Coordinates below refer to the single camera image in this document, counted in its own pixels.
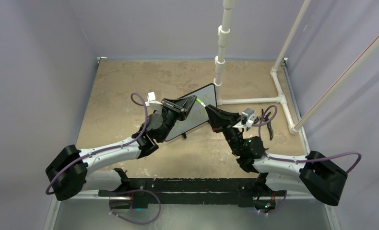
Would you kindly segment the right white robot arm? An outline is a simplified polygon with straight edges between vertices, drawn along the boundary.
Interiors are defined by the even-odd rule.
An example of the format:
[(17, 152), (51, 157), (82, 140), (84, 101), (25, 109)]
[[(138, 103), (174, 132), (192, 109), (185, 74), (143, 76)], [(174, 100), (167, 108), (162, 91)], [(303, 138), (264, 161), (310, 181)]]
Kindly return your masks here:
[(295, 191), (312, 195), (330, 206), (339, 205), (348, 173), (317, 151), (307, 156), (270, 154), (259, 136), (244, 138), (257, 117), (253, 109), (242, 113), (205, 106), (208, 123), (214, 133), (222, 133), (240, 168), (258, 173), (255, 188), (261, 195), (277, 191)]

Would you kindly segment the small black-framed whiteboard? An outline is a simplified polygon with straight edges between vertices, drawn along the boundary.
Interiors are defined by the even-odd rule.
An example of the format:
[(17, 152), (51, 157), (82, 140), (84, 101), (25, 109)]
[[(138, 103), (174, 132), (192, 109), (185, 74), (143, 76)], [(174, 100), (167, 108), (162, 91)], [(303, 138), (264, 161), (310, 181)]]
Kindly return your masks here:
[[(207, 84), (203, 87), (198, 88), (190, 93), (182, 96), (188, 97), (195, 95), (199, 98), (205, 105), (213, 105), (217, 106), (216, 99), (216, 89), (213, 83)], [(168, 136), (166, 137), (166, 141), (171, 141), (182, 134), (186, 134), (192, 129), (206, 123), (208, 121), (208, 115), (204, 109), (204, 107), (197, 101), (195, 101), (187, 119), (185, 121), (177, 121)]]

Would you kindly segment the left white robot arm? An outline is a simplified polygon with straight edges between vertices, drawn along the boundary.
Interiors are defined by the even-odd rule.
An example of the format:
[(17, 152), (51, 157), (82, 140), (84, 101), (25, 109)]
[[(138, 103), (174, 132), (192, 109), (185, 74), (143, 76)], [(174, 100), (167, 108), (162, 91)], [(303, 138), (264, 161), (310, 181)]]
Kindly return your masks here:
[(88, 177), (96, 171), (121, 161), (144, 158), (158, 150), (166, 141), (177, 121), (185, 121), (197, 96), (152, 101), (157, 105), (149, 114), (145, 108), (145, 121), (131, 137), (122, 141), (91, 149), (65, 146), (45, 169), (49, 184), (46, 195), (55, 195), (58, 201), (67, 200), (87, 189)]

